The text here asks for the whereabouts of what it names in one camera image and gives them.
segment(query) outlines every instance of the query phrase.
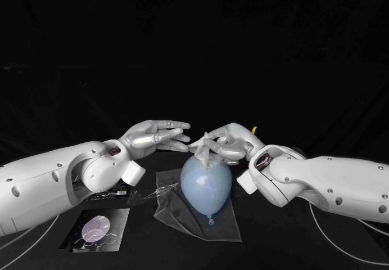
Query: robotic hand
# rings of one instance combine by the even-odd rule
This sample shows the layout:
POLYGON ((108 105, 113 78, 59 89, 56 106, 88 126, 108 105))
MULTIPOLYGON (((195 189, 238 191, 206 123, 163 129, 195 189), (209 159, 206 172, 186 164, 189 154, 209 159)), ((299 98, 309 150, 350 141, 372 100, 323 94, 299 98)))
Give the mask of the robotic hand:
POLYGON ((189 123, 149 120, 121 138, 26 157, 0 167, 0 237, 42 224, 123 179, 136 186, 146 170, 134 162, 156 149, 188 152, 189 123))
MULTIPOLYGON (((244 157, 250 161, 238 177, 248 194, 260 190, 278 207, 301 197, 327 212, 389 223, 389 165, 332 156, 306 159, 284 146, 265 146, 237 123, 214 130, 209 138, 205 145, 229 165, 244 157)), ((192 152, 198 145, 199 141, 189 145, 192 152)))

